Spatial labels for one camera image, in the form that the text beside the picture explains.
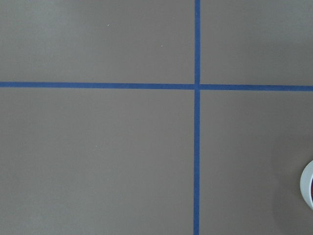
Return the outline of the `white bowl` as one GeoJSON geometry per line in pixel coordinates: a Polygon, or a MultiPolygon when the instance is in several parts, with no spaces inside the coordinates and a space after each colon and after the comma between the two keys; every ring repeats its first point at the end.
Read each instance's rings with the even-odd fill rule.
{"type": "Polygon", "coordinates": [[[302,171],[300,177],[300,191],[301,195],[309,206],[313,209],[313,162],[309,162],[302,171]]]}

